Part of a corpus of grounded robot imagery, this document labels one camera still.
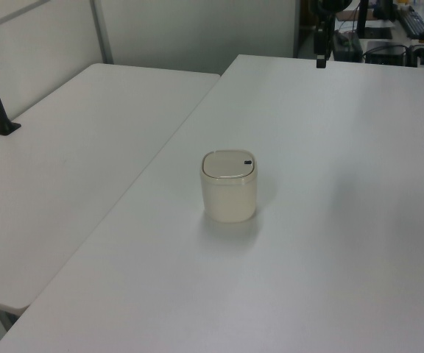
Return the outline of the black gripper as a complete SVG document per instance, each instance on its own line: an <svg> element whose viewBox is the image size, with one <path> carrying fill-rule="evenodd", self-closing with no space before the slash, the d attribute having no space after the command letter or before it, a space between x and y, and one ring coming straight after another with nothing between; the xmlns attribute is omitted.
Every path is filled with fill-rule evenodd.
<svg viewBox="0 0 424 353"><path fill-rule="evenodd" d="M326 68L326 61L331 55L334 25L334 16L319 19L317 22L314 33L314 53L317 56L317 68Z"/></svg>

